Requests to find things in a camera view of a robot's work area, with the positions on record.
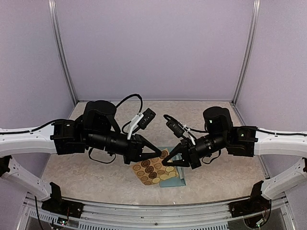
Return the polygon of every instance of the brown cookie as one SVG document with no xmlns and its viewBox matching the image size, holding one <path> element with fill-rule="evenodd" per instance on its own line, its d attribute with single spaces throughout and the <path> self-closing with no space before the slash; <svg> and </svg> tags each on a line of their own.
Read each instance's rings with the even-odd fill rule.
<svg viewBox="0 0 307 230">
<path fill-rule="evenodd" d="M 150 165 L 150 160 L 142 161 L 141 166 L 147 168 Z"/>
<path fill-rule="evenodd" d="M 132 169 L 133 169 L 134 171 L 138 171 L 138 170 L 141 169 L 141 167 L 140 167 L 140 165 L 135 164 L 135 165 L 133 165 Z"/>
<path fill-rule="evenodd" d="M 165 173 L 164 170 L 158 170 L 158 174 L 159 174 L 159 175 L 162 175 L 162 174 L 164 174 L 164 173 Z"/>
<path fill-rule="evenodd" d="M 141 177 L 141 181 L 147 181 L 148 180 L 148 177 L 147 176 L 142 176 Z"/>
<path fill-rule="evenodd" d="M 157 173 L 156 172 L 152 172 L 151 174 L 148 175 L 148 177 L 150 179 L 156 178 L 157 177 Z"/>
<path fill-rule="evenodd" d="M 158 161 L 159 161 L 159 158 L 158 158 L 158 157 L 156 157 L 156 158 L 152 158 L 152 159 L 150 159 L 150 161 L 151 161 L 152 163 L 156 163 L 156 162 L 158 162 Z"/>
<path fill-rule="evenodd" d="M 166 158 L 167 157 L 167 151 L 166 150 L 163 150 L 162 152 L 161 152 L 161 156 L 160 156 L 160 158 L 161 159 L 164 159 L 164 158 Z"/>
<path fill-rule="evenodd" d="M 138 171 L 137 173 L 136 173 L 138 176 L 144 176 L 144 171 Z"/>
<path fill-rule="evenodd" d="M 154 164 L 154 168 L 155 169 L 161 169 L 162 168 L 162 164 L 161 163 Z"/>
<path fill-rule="evenodd" d="M 145 169 L 145 172 L 146 172 L 146 173 L 152 173 L 153 171 L 154 171 L 153 166 L 148 166 L 148 167 Z"/>
</svg>

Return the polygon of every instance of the black bracket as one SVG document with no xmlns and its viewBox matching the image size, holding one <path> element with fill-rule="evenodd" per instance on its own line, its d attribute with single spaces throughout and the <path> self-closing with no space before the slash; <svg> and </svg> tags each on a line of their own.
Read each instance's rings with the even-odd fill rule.
<svg viewBox="0 0 307 230">
<path fill-rule="evenodd" d="M 10 159 L 12 159 L 12 156 L 5 156 L 0 158 L 0 177 L 2 177 L 2 175 L 5 173 L 10 172 Z"/>
<path fill-rule="evenodd" d="M 52 125 L 54 133 L 50 139 L 54 140 L 58 155 L 85 152 L 85 143 L 81 140 L 75 121 L 56 121 Z"/>
<path fill-rule="evenodd" d="M 263 181 L 254 184 L 249 199 L 235 201 L 229 204 L 229 210 L 233 218 L 262 212 L 265 208 L 270 209 L 270 200 L 267 200 L 261 196 L 262 184 Z"/>
<path fill-rule="evenodd" d="M 60 187 L 53 182 L 50 185 L 52 189 L 51 198 L 42 202 L 42 209 L 66 217 L 80 218 L 84 204 L 62 199 Z"/>
</svg>

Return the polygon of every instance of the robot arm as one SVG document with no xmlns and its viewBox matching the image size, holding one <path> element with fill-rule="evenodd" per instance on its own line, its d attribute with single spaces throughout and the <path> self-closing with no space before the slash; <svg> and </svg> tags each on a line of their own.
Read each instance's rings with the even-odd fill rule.
<svg viewBox="0 0 307 230">
<path fill-rule="evenodd" d="M 107 101 L 88 102 L 84 114 L 73 120 L 60 119 L 43 126 L 25 129 L 0 129 L 0 177 L 25 187 L 47 211 L 80 218 L 83 204 L 64 200 L 60 187 L 47 183 L 24 169 L 12 155 L 23 153 L 73 154 L 84 153 L 89 148 L 105 150 L 108 154 L 122 155 L 125 164 L 159 157 L 161 151 L 135 134 L 145 129 L 155 113 L 147 109 L 140 119 L 133 119 L 129 133 L 122 134 L 115 121 L 116 107 Z M 147 146 L 152 153 L 143 153 Z"/>
<path fill-rule="evenodd" d="M 163 165 L 195 169 L 201 166 L 200 158 L 210 157 L 223 148 L 234 156 L 276 154 L 302 157 L 281 174 L 256 183 L 249 200 L 231 203 L 233 217 L 262 211 L 263 208 L 269 209 L 269 200 L 307 180 L 307 132 L 279 132 L 254 126 L 233 127 L 228 109 L 221 107 L 205 110 L 203 117 L 208 135 L 196 140 L 184 138 L 186 126 L 175 119 L 168 120 L 167 126 L 178 138 L 184 139 L 162 161 Z M 181 155 L 182 160 L 169 161 L 177 154 Z"/>
<path fill-rule="evenodd" d="M 258 141 L 255 143 L 255 155 L 278 154 L 302 157 L 288 170 L 263 182 L 261 186 L 261 195 L 270 200 L 278 194 L 307 180 L 307 137 L 301 135 L 280 135 L 289 135 L 293 132 L 277 132 L 265 129 L 260 130 L 268 133 L 260 131 L 256 132 L 256 138 Z"/>
</svg>

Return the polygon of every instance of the white mount bracket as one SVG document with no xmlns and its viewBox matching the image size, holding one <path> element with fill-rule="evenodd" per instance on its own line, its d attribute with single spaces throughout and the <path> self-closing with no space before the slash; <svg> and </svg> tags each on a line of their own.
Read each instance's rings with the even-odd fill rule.
<svg viewBox="0 0 307 230">
<path fill-rule="evenodd" d="M 131 120 L 129 126 L 128 126 L 128 136 L 127 139 L 130 140 L 133 130 L 135 129 L 135 127 L 137 126 L 137 124 L 139 123 L 139 121 L 144 117 L 144 114 L 142 113 L 138 113 L 135 115 L 135 117 Z"/>
<path fill-rule="evenodd" d="M 21 184 L 28 192 L 35 195 L 38 200 L 45 201 L 50 198 L 50 184 L 27 171 L 14 158 L 10 159 L 9 169 L 10 171 L 5 172 L 1 179 Z"/>
</svg>

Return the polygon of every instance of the cookie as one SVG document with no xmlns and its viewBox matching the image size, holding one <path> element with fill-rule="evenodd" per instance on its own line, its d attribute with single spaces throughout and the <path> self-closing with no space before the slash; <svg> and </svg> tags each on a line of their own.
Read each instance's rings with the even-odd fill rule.
<svg viewBox="0 0 307 230">
<path fill-rule="evenodd" d="M 157 173 L 158 173 L 159 175 L 162 175 L 162 174 L 165 173 L 165 171 L 164 171 L 164 170 L 158 170 Z"/>
<path fill-rule="evenodd" d="M 146 172 L 146 173 L 152 173 L 153 171 L 154 171 L 153 166 L 148 166 L 148 167 L 145 169 L 145 172 Z"/>
<path fill-rule="evenodd" d="M 148 175 L 148 177 L 150 179 L 156 178 L 157 177 L 157 173 L 156 172 L 152 172 L 151 174 Z"/>
<path fill-rule="evenodd" d="M 141 166 L 147 168 L 150 165 L 150 160 L 142 161 Z"/>
<path fill-rule="evenodd" d="M 144 185 L 151 185 L 152 183 L 150 181 L 145 181 Z"/>
<path fill-rule="evenodd" d="M 161 158 L 161 159 L 164 159 L 164 158 L 167 157 L 167 155 L 168 155 L 167 151 L 166 151 L 166 150 L 163 150 L 163 151 L 161 152 L 160 158 Z"/>
<path fill-rule="evenodd" d="M 135 164 L 135 165 L 133 165 L 132 169 L 133 169 L 134 171 L 138 171 L 138 170 L 141 169 L 141 167 L 140 167 L 140 165 Z"/>
<path fill-rule="evenodd" d="M 148 180 L 148 177 L 147 176 L 142 176 L 141 177 L 141 181 L 147 181 Z"/>
<path fill-rule="evenodd" d="M 162 164 L 161 163 L 154 164 L 154 168 L 155 169 L 161 169 L 162 168 Z"/>
<path fill-rule="evenodd" d="M 144 171 L 138 171 L 136 174 L 137 174 L 138 176 L 144 176 L 144 175 L 145 175 L 145 172 L 144 172 Z"/>
</svg>

